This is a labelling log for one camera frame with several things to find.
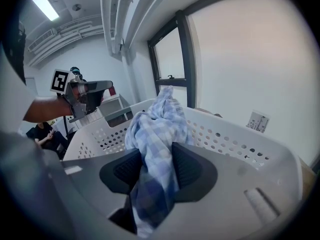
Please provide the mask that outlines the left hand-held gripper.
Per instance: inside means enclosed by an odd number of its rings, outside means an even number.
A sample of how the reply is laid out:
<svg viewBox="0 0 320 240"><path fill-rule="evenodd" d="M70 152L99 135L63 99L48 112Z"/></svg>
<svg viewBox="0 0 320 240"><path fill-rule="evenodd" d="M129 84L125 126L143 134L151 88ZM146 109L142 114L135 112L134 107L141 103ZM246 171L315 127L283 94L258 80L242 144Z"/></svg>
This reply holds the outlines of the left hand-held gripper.
<svg viewBox="0 0 320 240"><path fill-rule="evenodd" d="M72 73L56 69L50 84L50 91L57 94L53 101L52 117L73 116L81 119L87 111L95 111L103 100L104 90L113 87L110 80L86 81L71 79Z"/></svg>

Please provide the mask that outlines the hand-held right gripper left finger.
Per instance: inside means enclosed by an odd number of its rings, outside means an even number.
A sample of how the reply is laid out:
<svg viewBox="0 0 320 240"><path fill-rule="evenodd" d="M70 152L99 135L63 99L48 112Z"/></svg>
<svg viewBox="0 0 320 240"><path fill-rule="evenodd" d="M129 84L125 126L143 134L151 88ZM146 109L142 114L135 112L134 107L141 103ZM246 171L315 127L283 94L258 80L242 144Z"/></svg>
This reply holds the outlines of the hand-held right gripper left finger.
<svg viewBox="0 0 320 240"><path fill-rule="evenodd" d="M110 218L117 211L133 218L130 193L142 167L138 149L62 162L65 168L78 166L71 182L90 205Z"/></svg>

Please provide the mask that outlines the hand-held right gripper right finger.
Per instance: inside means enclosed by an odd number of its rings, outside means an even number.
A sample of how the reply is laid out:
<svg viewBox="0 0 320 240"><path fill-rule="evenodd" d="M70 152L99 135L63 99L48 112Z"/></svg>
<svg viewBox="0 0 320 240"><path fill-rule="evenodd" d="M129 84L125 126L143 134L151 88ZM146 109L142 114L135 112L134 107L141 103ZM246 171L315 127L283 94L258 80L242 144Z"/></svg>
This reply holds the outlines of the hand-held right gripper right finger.
<svg viewBox="0 0 320 240"><path fill-rule="evenodd" d="M271 239L299 200L237 158L172 145L179 191L154 240Z"/></svg>

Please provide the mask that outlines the blue checked shirt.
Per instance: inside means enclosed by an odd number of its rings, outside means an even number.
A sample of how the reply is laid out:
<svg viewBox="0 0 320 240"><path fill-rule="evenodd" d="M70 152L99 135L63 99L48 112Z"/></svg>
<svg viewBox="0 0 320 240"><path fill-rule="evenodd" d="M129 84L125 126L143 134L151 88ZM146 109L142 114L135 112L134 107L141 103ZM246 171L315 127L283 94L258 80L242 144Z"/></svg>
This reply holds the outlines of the blue checked shirt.
<svg viewBox="0 0 320 240"><path fill-rule="evenodd" d="M145 112L138 112L125 135L125 148L138 149L139 178L130 192L132 212L140 238L149 237L174 206L179 190L172 144L193 144L181 104L172 86L163 88Z"/></svg>

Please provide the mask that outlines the white plastic basket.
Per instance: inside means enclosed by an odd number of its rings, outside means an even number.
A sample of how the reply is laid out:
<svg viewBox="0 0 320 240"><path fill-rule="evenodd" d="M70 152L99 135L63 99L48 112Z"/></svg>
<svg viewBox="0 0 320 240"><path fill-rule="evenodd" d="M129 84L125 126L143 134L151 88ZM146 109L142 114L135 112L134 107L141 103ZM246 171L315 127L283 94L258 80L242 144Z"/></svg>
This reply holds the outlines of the white plastic basket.
<svg viewBox="0 0 320 240"><path fill-rule="evenodd" d="M153 99L145 100L110 115L84 124L72 138L64 161L88 159L125 150L127 120L114 127L112 117L147 111ZM246 162L269 181L280 186L292 198L302 200L303 176L297 155L284 144L245 126L239 126L212 114L184 107L183 112L192 134L193 145L215 154Z"/></svg>

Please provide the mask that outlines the person's left forearm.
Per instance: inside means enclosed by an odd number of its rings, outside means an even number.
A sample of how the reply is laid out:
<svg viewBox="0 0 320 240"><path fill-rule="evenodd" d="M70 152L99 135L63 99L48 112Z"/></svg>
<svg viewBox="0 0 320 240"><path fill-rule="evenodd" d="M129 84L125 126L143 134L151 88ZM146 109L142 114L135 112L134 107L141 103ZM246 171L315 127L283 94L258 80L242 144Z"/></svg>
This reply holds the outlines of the person's left forearm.
<svg viewBox="0 0 320 240"><path fill-rule="evenodd" d="M43 123L71 115L70 104L61 96L36 97L24 115L23 120L30 123Z"/></svg>

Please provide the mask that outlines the white air vent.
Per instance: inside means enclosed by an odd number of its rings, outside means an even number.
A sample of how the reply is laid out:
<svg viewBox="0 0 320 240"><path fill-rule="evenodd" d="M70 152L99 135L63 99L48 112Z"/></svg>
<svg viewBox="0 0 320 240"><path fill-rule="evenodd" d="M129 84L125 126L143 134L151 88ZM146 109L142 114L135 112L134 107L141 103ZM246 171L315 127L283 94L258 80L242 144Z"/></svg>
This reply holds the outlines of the white air vent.
<svg viewBox="0 0 320 240"><path fill-rule="evenodd" d="M29 46L28 51L34 52L36 49L38 49L40 46L42 46L45 42L51 40L57 35L57 30L55 28L51 28L42 35L40 35L38 38L36 38Z"/></svg>

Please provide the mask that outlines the white ceiling pipes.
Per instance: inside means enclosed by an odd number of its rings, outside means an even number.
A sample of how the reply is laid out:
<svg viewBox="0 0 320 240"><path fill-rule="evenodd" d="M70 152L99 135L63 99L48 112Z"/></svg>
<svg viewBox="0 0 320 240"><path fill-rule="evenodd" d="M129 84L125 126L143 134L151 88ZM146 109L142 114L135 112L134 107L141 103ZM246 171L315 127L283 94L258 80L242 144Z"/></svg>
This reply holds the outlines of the white ceiling pipes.
<svg viewBox="0 0 320 240"><path fill-rule="evenodd" d="M120 58L125 19L133 0L100 0L104 40L111 57Z"/></svg>

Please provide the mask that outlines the white printed card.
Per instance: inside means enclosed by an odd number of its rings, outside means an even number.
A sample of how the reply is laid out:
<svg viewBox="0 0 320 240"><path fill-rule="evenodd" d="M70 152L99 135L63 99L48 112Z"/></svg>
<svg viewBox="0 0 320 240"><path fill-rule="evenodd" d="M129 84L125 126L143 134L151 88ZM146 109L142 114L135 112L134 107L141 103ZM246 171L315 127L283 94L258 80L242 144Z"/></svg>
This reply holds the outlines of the white printed card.
<svg viewBox="0 0 320 240"><path fill-rule="evenodd" d="M259 112L257 110L253 110L246 127L257 132L264 133L269 121L269 115Z"/></svg>

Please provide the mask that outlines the rectangular ceiling light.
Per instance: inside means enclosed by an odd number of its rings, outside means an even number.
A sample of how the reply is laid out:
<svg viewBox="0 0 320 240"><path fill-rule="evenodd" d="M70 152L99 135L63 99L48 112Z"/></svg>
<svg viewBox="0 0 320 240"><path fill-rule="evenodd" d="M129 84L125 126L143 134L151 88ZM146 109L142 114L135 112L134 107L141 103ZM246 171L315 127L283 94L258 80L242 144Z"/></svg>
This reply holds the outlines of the rectangular ceiling light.
<svg viewBox="0 0 320 240"><path fill-rule="evenodd" d="M49 0L32 0L32 1L50 21L54 21L59 18L58 13L53 8Z"/></svg>

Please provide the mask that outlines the black window frame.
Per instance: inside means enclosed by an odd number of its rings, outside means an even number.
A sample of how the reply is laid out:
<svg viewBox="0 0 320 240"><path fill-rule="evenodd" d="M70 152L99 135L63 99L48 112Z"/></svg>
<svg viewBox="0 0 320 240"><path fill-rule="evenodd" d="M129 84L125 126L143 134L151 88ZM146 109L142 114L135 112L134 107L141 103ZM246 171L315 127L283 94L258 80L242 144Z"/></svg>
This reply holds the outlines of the black window frame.
<svg viewBox="0 0 320 240"><path fill-rule="evenodd" d="M174 29L178 29L182 61L184 68L184 78L161 79L159 74L158 62L156 59L156 44ZM197 74L196 59L194 54L191 31L187 22L187 15L183 10L175 12L175 16L170 19L156 34L147 41L149 58L152 68L155 91L160 92L160 86L177 86L186 88L186 101L189 108L196 107L197 98Z"/></svg>

